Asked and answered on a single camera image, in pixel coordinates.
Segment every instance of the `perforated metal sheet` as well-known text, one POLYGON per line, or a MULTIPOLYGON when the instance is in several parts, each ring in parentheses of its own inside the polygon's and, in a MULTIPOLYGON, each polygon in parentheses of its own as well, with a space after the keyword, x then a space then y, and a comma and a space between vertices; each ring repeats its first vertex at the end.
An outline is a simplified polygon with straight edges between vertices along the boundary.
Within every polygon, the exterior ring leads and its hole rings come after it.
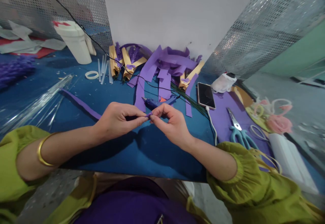
POLYGON ((325 17, 325 0, 251 0, 203 70, 247 79, 325 17))
MULTIPOLYGON (((112 37, 105 0, 59 1, 108 50, 112 37)), ((52 21, 71 20, 71 17, 55 0, 0 0, 0 25, 10 28, 7 20, 29 27, 35 36, 61 39, 54 30, 52 21)))
MULTIPOLYGON (((60 0, 105 50, 112 44, 104 0, 60 0)), ((325 0, 251 0, 203 70, 246 79, 300 40, 325 17, 325 0)), ((55 0, 0 0, 0 25, 27 26, 36 36, 60 38, 53 20, 70 20, 55 0)))

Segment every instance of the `person's left hand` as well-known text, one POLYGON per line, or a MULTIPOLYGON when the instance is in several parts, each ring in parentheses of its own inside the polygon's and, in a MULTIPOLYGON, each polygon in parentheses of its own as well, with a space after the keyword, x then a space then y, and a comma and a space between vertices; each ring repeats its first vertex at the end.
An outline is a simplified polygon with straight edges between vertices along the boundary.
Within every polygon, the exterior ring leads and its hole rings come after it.
POLYGON ((127 134, 146 122, 148 118, 145 115, 134 105, 112 102, 98 122, 93 125, 92 131, 99 141, 106 142, 127 134), (137 116, 138 118, 127 121, 126 116, 137 116))

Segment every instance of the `workbench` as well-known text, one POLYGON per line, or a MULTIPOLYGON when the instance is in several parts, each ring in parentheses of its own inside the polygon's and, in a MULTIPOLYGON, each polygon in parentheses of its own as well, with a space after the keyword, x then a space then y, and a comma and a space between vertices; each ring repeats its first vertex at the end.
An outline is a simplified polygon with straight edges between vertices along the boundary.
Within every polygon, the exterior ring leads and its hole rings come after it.
MULTIPOLYGON (((1 55, 1 61, 15 58, 12 55, 1 55)), ((70 73, 73 73, 75 77, 72 79, 69 91, 99 114, 102 114, 107 105, 113 101, 134 104, 135 88, 129 87, 126 83, 123 84, 121 74, 118 80, 114 81, 114 84, 109 84, 108 77, 105 78, 103 85, 97 79, 88 80, 85 78, 86 72, 98 70, 98 58, 101 60, 102 54, 98 54, 96 57, 92 56, 93 62, 91 64, 80 65, 71 52, 65 48, 42 59, 36 59, 34 74, 18 81, 0 93, 0 111, 5 108, 0 116, 10 118, 10 115, 13 115, 15 111, 23 109, 56 84, 59 77, 65 77, 70 73)), ((200 73, 196 82, 211 84, 215 79, 215 76, 200 73)), ((96 122, 66 94, 60 93, 64 99, 55 116, 51 133, 92 126, 96 122)), ((146 98, 157 99, 158 90, 146 84, 145 96, 146 98)), ((191 91, 191 97, 196 100, 195 88, 191 91)), ((226 110, 226 108, 218 107, 218 103, 216 106, 218 110, 226 110)), ((183 99, 178 99, 174 107, 184 115, 186 114, 183 99)), ((192 118, 185 116, 190 133, 194 137, 213 145, 214 134, 209 120, 193 107, 192 113, 192 118)), ((49 129, 46 123, 40 127, 44 130, 49 129)), ((171 143, 155 125, 149 122, 120 138, 76 155, 62 167, 206 182, 206 169, 190 154, 171 143)))

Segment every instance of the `white tape roll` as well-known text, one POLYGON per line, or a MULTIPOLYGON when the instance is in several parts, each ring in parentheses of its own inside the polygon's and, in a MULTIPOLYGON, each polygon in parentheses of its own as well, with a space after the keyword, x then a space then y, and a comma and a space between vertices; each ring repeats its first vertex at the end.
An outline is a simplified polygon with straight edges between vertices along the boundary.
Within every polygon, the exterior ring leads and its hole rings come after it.
POLYGON ((97 71, 90 71, 90 72, 86 72, 85 76, 86 76, 87 79, 92 80, 92 79, 98 78, 99 75, 98 75, 97 71))

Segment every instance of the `smartphone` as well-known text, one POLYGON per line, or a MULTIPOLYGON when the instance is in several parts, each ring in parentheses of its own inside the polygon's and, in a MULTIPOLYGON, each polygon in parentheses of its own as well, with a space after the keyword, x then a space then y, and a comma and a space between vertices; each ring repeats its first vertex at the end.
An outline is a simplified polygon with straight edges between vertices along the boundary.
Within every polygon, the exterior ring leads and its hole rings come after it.
POLYGON ((216 109, 210 85, 197 83, 197 103, 202 106, 208 106, 210 109, 216 109))

